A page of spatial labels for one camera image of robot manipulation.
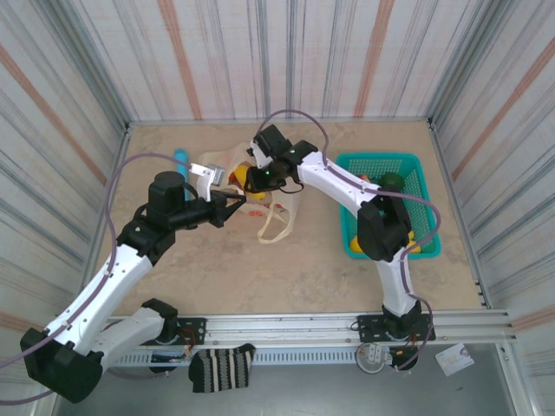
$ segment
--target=plastic basket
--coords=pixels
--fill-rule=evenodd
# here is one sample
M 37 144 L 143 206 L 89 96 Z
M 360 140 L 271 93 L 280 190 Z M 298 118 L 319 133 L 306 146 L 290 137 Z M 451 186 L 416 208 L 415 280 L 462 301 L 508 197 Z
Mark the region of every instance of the plastic basket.
M 337 158 L 337 164 L 355 174 L 365 174 L 374 184 L 385 172 L 398 173 L 405 179 L 403 193 L 430 200 L 422 165 L 418 158 L 410 153 L 344 153 Z M 414 201 L 404 200 L 410 223 L 415 232 L 415 240 L 420 241 L 435 227 L 434 213 L 430 208 Z M 353 258 L 368 258 L 363 253 L 355 253 L 349 248 L 350 241 L 356 236 L 356 218 L 343 206 L 341 207 L 341 228 L 343 248 Z M 408 258 L 436 257 L 441 252 L 440 238 L 434 238 L 422 247 L 420 253 L 409 253 Z

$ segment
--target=striped sock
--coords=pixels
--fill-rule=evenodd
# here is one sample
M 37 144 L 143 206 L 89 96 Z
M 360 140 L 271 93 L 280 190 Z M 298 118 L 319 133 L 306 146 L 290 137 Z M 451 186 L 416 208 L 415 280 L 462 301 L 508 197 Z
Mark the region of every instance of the striped sock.
M 232 349 L 203 349 L 189 366 L 193 393 L 213 393 L 249 385 L 249 370 L 256 349 L 244 344 Z

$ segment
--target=tan floor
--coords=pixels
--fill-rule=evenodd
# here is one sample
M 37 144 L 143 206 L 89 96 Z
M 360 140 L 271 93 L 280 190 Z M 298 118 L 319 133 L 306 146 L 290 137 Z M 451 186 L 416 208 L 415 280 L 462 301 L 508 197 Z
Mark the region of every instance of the tan floor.
M 293 143 L 305 139 L 321 148 L 323 138 L 308 123 L 277 124 Z M 173 155 L 184 147 L 191 161 L 200 154 L 225 150 L 248 141 L 255 125 L 136 127 L 127 156 L 144 152 Z M 423 122 L 326 123 L 329 157 L 353 151 L 408 152 L 424 167 L 428 191 L 443 216 L 442 253 L 410 262 L 415 292 L 435 309 L 480 307 L 467 256 Z M 157 172 L 173 170 L 170 162 L 140 159 L 121 176 L 112 215 L 116 230 L 147 201 Z M 157 297 L 181 314 L 322 313 L 380 310 L 382 288 L 369 260 L 343 251 L 339 205 L 315 189 L 303 191 L 295 230 L 276 244 L 257 240 L 261 218 L 237 213 L 223 229 L 209 224 L 178 233 L 176 244 L 152 272 L 135 285 L 117 313 L 132 314 Z M 101 259 L 109 252 L 105 238 Z

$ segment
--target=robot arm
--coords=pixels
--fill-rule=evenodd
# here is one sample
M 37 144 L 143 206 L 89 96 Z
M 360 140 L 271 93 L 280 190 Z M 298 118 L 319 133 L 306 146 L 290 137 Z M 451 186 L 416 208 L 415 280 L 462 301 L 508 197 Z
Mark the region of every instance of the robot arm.
M 375 260 L 383 287 L 383 312 L 389 319 L 390 333 L 403 338 L 421 313 L 421 305 L 409 296 L 402 284 L 405 267 L 408 288 L 412 290 L 408 267 L 400 262 L 411 230 L 407 210 L 400 198 L 384 198 L 363 192 L 333 174 L 328 167 L 364 188 L 380 186 L 357 178 L 327 160 L 312 144 L 299 141 L 292 145 L 275 126 L 269 126 L 251 142 L 248 150 L 257 166 L 249 169 L 245 189 L 248 192 L 272 191 L 285 185 L 287 178 L 311 185 L 347 208 L 358 220 L 357 236 L 363 252 Z
M 65 327 L 44 347 L 25 356 L 29 377 L 76 403 L 93 391 L 102 373 L 128 350 L 152 339 L 164 342 L 174 338 L 178 311 L 156 299 L 143 303 L 135 314 L 110 328 L 104 326 L 128 291 L 173 245 L 176 231 L 192 230 L 206 222 L 222 227 L 245 202 L 244 196 L 211 191 L 212 184 L 219 185 L 215 182 L 221 177 L 221 168 L 192 164 L 191 172 L 200 176 L 197 190 L 177 172 L 156 175 L 148 188 L 148 202 L 117 237 L 111 273 L 108 275 L 106 261 L 81 294 L 43 332 L 32 328 L 25 333 L 20 342 L 23 351 Z M 185 201 L 185 189 L 196 198 Z M 229 205 L 230 199 L 235 202 Z M 108 279 L 98 290 L 106 275 Z M 70 316 L 84 305 L 69 324 Z

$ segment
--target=paper label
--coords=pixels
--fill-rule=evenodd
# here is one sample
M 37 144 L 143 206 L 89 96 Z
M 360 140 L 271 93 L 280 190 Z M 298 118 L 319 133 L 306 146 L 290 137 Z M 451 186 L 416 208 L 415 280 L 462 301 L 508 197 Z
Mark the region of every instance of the paper label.
M 446 376 L 455 374 L 463 368 L 474 364 L 474 360 L 463 344 L 453 345 L 445 351 L 441 351 L 435 355 L 435 359 Z

